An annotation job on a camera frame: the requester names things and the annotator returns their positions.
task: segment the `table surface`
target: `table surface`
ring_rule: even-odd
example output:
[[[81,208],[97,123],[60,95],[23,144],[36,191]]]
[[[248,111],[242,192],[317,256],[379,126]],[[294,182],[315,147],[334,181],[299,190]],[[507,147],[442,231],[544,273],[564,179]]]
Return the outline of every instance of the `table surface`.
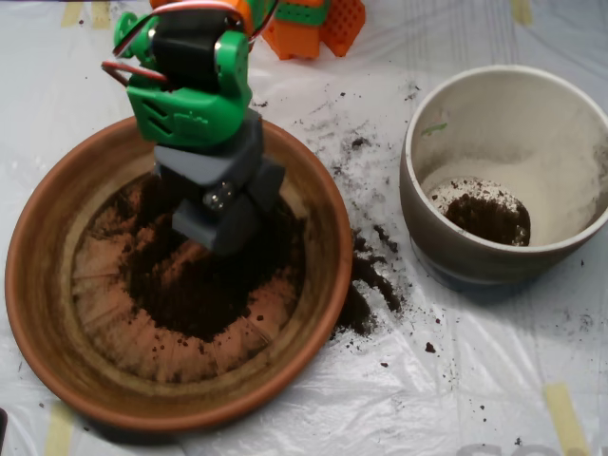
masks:
[[[331,170],[341,169],[335,181],[351,225],[387,257],[392,268],[378,272],[407,298],[403,315],[359,284],[379,321],[369,338],[338,335],[271,404],[245,419],[152,446],[157,442],[149,438],[107,435],[63,407],[23,359],[2,307],[0,407],[9,414],[3,456],[562,454],[543,396],[552,384],[568,388],[591,454],[608,447],[608,232],[531,284],[455,294],[416,260],[398,196],[407,123],[425,95],[457,72],[490,64],[541,67],[608,109],[608,2],[366,4],[368,22],[346,58],[323,49],[315,62],[279,62],[258,42],[250,82],[267,120]],[[124,10],[148,6],[0,3],[3,256],[50,167],[131,115],[122,88],[99,68]],[[368,143],[352,150],[357,138]],[[396,253],[374,224],[397,243]],[[426,352],[427,342],[435,354]]]

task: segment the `green object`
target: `green object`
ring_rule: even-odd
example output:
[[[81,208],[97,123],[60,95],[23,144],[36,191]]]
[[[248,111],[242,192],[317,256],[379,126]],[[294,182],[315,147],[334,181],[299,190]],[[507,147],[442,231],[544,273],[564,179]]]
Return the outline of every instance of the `green object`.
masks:
[[[249,4],[249,10],[251,11],[252,21],[254,22],[254,29],[261,26],[264,20],[265,14],[265,2],[264,0],[245,0]]]
[[[114,46],[117,46],[124,36],[145,18],[146,16],[141,16],[138,19],[134,13],[124,12],[114,29]],[[125,59],[135,56],[141,62],[142,67],[154,69],[154,58],[150,54],[150,37],[148,36],[148,32],[158,23],[159,18],[153,17],[143,26],[135,40],[124,51],[123,57]]]
[[[425,135],[430,136],[430,134],[433,131],[440,131],[440,130],[443,130],[444,128],[446,128],[446,127],[447,127],[447,123],[440,123],[438,125],[430,126],[428,128],[425,128],[423,130],[423,132],[420,134],[420,136],[425,136]]]
[[[276,9],[275,18],[279,21],[296,22],[304,26],[319,27],[327,19],[331,0],[325,0],[318,8],[295,5],[289,2],[281,2]]]
[[[201,148],[230,139],[252,98],[248,57],[247,37],[224,32],[216,54],[219,93],[188,87],[162,90],[149,79],[132,76],[126,92],[142,136],[175,148]]]

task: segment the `spilled soil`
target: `spilled soil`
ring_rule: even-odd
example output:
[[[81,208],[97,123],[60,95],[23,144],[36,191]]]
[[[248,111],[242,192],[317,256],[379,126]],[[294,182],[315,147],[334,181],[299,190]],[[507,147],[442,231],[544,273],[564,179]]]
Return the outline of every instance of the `spilled soil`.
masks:
[[[388,245],[392,250],[392,246],[396,248],[396,243],[384,233],[380,237],[385,245]],[[399,295],[395,288],[388,280],[382,277],[376,271],[377,264],[387,264],[385,256],[374,255],[372,248],[367,244],[366,240],[361,237],[359,231],[353,231],[353,258],[352,258],[352,273],[351,286],[342,308],[342,313],[337,321],[333,334],[343,333],[346,330],[353,330],[359,335],[368,336],[377,327],[377,318],[373,314],[368,300],[359,292],[354,285],[356,281],[362,281],[370,288],[377,289],[384,297],[387,306],[392,312],[399,313],[403,309],[405,299]]]
[[[399,252],[399,248],[397,246],[397,243],[390,240],[389,235],[387,235],[387,232],[384,231],[384,228],[382,228],[380,225],[373,225],[373,230],[378,234],[378,236],[380,237],[380,240],[387,246],[390,248],[390,251],[393,252],[394,254],[396,254],[397,252]]]

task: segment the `orange 3d-printed part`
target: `orange 3d-printed part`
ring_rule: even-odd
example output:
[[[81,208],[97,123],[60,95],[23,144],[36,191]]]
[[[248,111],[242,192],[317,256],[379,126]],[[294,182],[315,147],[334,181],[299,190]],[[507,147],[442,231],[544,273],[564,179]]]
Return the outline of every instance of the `orange 3d-printed part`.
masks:
[[[321,40],[336,57],[344,57],[364,24],[365,6],[361,0],[332,0],[321,27]]]
[[[273,19],[262,36],[280,60],[316,59],[321,44],[320,31],[319,27]]]
[[[287,0],[292,5],[319,8],[324,0]],[[320,27],[273,19],[263,37],[281,60],[315,59],[320,42],[336,57],[344,57],[365,24],[365,7],[360,0],[331,0],[330,10]]]
[[[166,5],[167,3],[173,3],[173,2],[171,2],[170,0],[150,0],[150,6],[152,7],[152,10],[155,10],[158,7]]]

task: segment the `clay pot saucer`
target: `clay pot saucer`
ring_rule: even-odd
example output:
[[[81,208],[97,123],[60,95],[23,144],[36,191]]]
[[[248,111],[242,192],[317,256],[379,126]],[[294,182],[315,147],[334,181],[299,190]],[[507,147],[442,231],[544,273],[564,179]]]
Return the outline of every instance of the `clay pot saucer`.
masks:
[[[111,201],[127,196],[137,207],[138,188],[153,179],[152,144],[134,119],[77,146],[35,190],[9,248],[9,322],[34,372],[70,406],[134,430],[217,425],[270,400],[323,346],[350,283],[348,216],[307,147],[269,123],[264,134],[266,153],[287,169],[281,197],[301,220],[302,284],[273,277],[253,291],[247,312],[204,340],[133,310],[120,270],[138,243],[97,230],[116,215]],[[178,257],[179,268],[204,252],[185,243]]]

